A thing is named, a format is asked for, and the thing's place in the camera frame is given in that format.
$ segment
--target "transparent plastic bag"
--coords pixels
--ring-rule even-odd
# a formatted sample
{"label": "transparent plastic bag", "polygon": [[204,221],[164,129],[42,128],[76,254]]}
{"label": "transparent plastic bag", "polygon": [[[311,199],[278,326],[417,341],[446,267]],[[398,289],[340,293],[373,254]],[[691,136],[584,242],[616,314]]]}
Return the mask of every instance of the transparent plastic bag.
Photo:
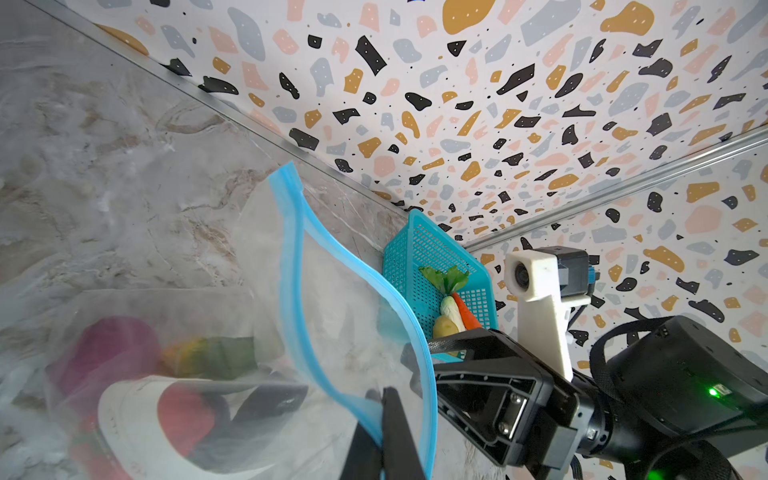
{"label": "transparent plastic bag", "polygon": [[90,478],[336,480],[358,422],[381,445],[366,393],[386,386],[431,475],[437,398],[419,324],[302,191],[290,164],[252,193],[233,235],[246,286],[98,290],[61,312],[48,407]]}

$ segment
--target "carrot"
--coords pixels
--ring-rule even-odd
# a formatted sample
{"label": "carrot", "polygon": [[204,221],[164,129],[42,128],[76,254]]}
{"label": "carrot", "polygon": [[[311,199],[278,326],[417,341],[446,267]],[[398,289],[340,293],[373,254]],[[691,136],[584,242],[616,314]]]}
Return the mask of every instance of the carrot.
{"label": "carrot", "polygon": [[478,322],[478,320],[475,318],[475,314],[469,311],[466,303],[464,303],[464,300],[458,296],[458,293],[453,293],[451,296],[454,300],[456,300],[458,312],[462,314],[462,322],[464,323],[464,327],[467,330],[481,329],[482,325],[480,325],[480,322]]}

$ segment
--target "basket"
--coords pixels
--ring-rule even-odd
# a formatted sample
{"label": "basket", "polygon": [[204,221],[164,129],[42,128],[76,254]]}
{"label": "basket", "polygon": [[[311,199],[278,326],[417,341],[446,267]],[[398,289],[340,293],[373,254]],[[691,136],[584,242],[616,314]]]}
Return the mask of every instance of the basket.
{"label": "basket", "polygon": [[411,210],[408,224],[384,249],[384,278],[403,295],[416,314],[427,340],[440,316],[443,295],[419,272],[430,266],[443,272],[452,266],[469,270],[469,282],[458,292],[486,329],[498,329],[491,276],[485,267],[442,228],[419,210]]}

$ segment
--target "metal trim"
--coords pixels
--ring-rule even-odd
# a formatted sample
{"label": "metal trim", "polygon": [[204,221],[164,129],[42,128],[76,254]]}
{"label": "metal trim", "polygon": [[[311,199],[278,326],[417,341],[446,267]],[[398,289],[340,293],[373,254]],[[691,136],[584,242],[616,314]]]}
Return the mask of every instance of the metal trim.
{"label": "metal trim", "polygon": [[641,190],[655,187],[665,181],[672,180],[681,175],[709,167],[734,155],[746,153],[754,148],[768,144],[768,125],[755,128],[746,134],[739,135],[712,147],[698,151],[694,154],[671,161],[635,175],[620,183],[569,202],[562,207],[556,207],[544,214],[516,223],[512,227],[499,230],[485,237],[473,240],[465,245],[469,253],[483,250],[499,242],[509,240],[522,233],[527,233],[537,228],[546,227],[566,218],[578,215],[586,210],[609,204],[627,195],[635,194]]}
{"label": "metal trim", "polygon": [[209,108],[212,108],[217,113],[223,115],[241,127],[246,128],[248,131],[253,132],[254,134],[263,138],[265,141],[274,144],[278,148],[295,157],[297,160],[301,160],[306,164],[315,167],[320,172],[346,185],[364,197],[375,201],[379,205],[385,207],[387,210],[398,214],[400,217],[408,217],[408,214],[404,210],[381,198],[372,190],[365,188],[363,185],[335,170],[324,161],[320,160],[318,157],[315,157],[310,152],[300,149],[295,144],[290,143],[282,136],[274,133],[253,119],[240,113],[230,105],[223,103],[213,95],[200,90],[195,84],[184,80],[182,77],[179,77],[178,75],[169,71],[167,68],[157,63],[152,58],[144,56],[138,51],[135,51],[133,48],[127,46],[122,41],[117,40],[112,35],[109,35],[106,31],[97,27],[91,21],[80,16],[78,13],[73,12],[64,5],[56,2],[55,0],[25,0],[25,2],[36,8],[39,8],[43,12],[59,20],[61,23],[73,28],[74,30],[79,31],[99,45],[112,50],[114,53],[120,55],[122,58],[125,58],[130,63],[137,65],[139,68],[144,69],[145,71],[175,87],[176,89],[181,90],[183,93],[189,95],[200,103],[205,104]]}

